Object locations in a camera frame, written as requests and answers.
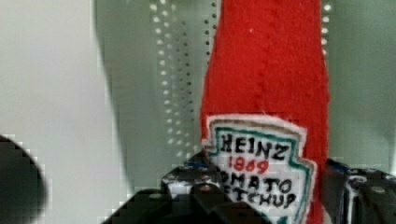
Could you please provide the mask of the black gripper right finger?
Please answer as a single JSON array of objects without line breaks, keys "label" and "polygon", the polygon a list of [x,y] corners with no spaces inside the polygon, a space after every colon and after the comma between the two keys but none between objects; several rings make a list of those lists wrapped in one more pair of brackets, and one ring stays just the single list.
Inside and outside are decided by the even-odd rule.
[{"label": "black gripper right finger", "polygon": [[327,160],[321,201],[332,224],[396,224],[395,176]]}]

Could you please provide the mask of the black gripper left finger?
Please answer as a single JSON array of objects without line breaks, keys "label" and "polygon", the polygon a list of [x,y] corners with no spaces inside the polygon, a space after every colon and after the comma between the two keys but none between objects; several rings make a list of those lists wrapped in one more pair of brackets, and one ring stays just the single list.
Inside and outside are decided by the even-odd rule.
[{"label": "black gripper left finger", "polygon": [[142,189],[102,224],[270,224],[250,205],[234,202],[219,168],[202,152],[166,174],[159,189]]}]

